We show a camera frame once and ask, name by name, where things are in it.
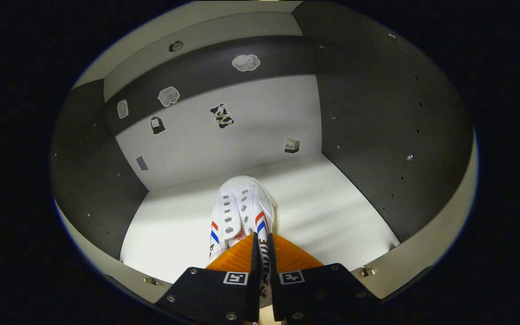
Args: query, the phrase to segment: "white wall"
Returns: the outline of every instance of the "white wall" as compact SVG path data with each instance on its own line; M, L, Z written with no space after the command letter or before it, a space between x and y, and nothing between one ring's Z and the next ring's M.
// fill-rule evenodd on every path
M89 242L81 233L74 228L74 226L67 220L64 212L59 208L56 202L56 207L60 218L64 223L68 234L74 240L76 246L80 249L81 253L89 260L97 271L101 274L111 275L114 279L118 280L129 290L132 290L138 296L146 299L150 302L156 302L163 294L172 286L169 283L165 283L164 286L155 286L144 282L144 278L148 275L142 272L136 271L135 269L128 267L122 262L114 259L113 257L104 253L101 249L97 248L91 242Z
M148 116L116 136L150 191L322 151L320 97L313 75L237 84L185 101L179 92L178 103L153 114L166 131L153 135ZM210 113L220 103L235 120L224 129ZM300 139L299 152L283 152L286 137ZM138 156L149 171L140 171Z
M434 265L454 243L469 215L477 190L478 150L473 133L473 150L467 171L450 201L417 234L388 253L367 264L376 275L353 275L378 298L384 298L405 285L424 268Z
M142 49L180 29L202 21L249 12L291 13L301 1L194 1L138 27L105 50L82 74L74 88L103 79L116 66Z
M104 99L108 101L128 83L159 64L192 50L233 39L267 35L301 36L302 32L293 15L284 12L233 14L181 29L134 53L107 74L103 83ZM182 41L184 46L170 52L168 47L175 41Z

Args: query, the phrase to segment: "cloud sticker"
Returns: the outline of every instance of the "cloud sticker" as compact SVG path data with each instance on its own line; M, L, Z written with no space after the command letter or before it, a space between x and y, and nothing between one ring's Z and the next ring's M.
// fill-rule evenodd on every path
M254 54L248 54L247 56L237 56L232 60L232 65L237 68L238 71L252 71L260 65L260 60Z
M168 87L159 92L158 99L162 103L163 107L176 103L180 98L180 93L174 87Z

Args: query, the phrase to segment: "cow print sticker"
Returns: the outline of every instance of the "cow print sticker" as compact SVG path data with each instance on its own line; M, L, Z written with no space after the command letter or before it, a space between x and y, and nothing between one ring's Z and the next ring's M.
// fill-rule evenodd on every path
M210 113L214 116L215 122L218 123L219 128L225 128L229 125L234 124L234 119L230 113L226 110L226 105L221 103L220 105L210 109Z

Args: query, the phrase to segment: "gray panel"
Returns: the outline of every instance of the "gray panel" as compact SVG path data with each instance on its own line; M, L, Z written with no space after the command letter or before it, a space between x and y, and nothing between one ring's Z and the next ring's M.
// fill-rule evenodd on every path
M136 161L138 162L138 166L140 167L141 171L149 171L148 165L146 165L146 161L144 160L143 156L139 156L136 158Z
M51 146L52 194L85 238L119 260L147 189L111 135L102 108L103 80L68 95Z
M304 2L293 15L323 46L322 152L403 242L448 202L468 165L473 133L460 96L421 51L361 14Z
M240 54L255 54L260 66L253 71L238 71L232 60ZM232 84L315 71L316 48L303 37L250 37L217 43L165 62L132 81L107 101L107 120L113 135L120 134L163 109L158 94L170 86L179 91L179 101L183 101ZM130 114L120 119L117 103L123 99Z

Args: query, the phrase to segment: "milk carton sticker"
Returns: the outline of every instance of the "milk carton sticker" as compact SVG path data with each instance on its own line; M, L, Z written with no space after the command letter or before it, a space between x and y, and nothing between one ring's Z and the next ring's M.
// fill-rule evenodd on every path
M153 134L158 134L163 131L166 131L166 128L163 126L162 119L158 116L153 116L150 120L150 126L152 128Z
M120 119L128 116L128 102L125 99L117 104L117 114Z
M297 138L287 138L284 142L284 152L297 153L300 150L300 140Z

